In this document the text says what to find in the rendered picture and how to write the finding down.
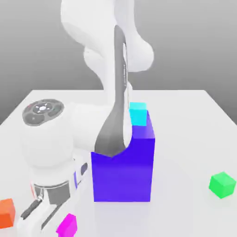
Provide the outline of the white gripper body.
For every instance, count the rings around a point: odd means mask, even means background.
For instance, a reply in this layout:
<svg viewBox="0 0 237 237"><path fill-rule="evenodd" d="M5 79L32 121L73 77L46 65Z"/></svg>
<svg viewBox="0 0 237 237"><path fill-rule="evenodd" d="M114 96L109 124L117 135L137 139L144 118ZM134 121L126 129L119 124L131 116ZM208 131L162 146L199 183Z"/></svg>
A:
<svg viewBox="0 0 237 237"><path fill-rule="evenodd" d="M41 237L46 225L61 207L62 204L51 205L46 201L33 201L20 215L17 237Z"/></svg>

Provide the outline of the small orange cube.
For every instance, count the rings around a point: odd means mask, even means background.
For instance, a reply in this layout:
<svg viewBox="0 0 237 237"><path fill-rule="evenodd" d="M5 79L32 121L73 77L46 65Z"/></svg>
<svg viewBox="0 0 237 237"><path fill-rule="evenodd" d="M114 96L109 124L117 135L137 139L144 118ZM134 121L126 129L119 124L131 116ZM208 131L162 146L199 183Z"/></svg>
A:
<svg viewBox="0 0 237 237"><path fill-rule="evenodd" d="M13 227L15 219L15 207L13 200L0 200L0 229Z"/></svg>

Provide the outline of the small magenta cube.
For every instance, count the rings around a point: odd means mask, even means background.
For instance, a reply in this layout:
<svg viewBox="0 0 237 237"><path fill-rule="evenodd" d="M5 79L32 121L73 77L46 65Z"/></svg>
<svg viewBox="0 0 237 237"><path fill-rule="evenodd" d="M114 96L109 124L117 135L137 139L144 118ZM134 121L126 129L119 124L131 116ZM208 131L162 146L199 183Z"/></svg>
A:
<svg viewBox="0 0 237 237"><path fill-rule="evenodd" d="M69 213L58 226L56 233L58 234L58 237L74 237L76 232L76 216Z"/></svg>

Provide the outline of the small cyan cube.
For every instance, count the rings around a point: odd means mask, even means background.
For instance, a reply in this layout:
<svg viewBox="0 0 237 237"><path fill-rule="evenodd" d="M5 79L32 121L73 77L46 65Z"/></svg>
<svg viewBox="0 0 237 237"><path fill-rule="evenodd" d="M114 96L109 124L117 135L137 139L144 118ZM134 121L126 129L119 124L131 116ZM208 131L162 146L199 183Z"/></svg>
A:
<svg viewBox="0 0 237 237"><path fill-rule="evenodd" d="M131 102L130 117L133 126L146 126L147 124L147 105L143 102Z"/></svg>

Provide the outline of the small green cube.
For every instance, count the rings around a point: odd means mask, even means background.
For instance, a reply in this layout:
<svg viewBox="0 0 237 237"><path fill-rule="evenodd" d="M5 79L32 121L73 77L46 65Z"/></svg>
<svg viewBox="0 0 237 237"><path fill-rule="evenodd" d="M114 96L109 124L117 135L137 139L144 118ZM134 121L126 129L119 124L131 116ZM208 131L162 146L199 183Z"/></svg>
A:
<svg viewBox="0 0 237 237"><path fill-rule="evenodd" d="M234 193L236 183L226 172L220 172L211 176L209 189L222 199Z"/></svg>

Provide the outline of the large blue box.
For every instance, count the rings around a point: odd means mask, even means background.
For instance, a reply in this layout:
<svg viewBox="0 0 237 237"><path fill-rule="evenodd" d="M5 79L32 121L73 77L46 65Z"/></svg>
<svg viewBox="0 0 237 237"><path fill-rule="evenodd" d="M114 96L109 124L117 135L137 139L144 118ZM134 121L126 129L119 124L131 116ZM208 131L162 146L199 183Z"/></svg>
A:
<svg viewBox="0 0 237 237"><path fill-rule="evenodd" d="M95 202L149 202L155 152L150 116L146 126L133 126L126 150L107 157L93 152L92 178Z"/></svg>

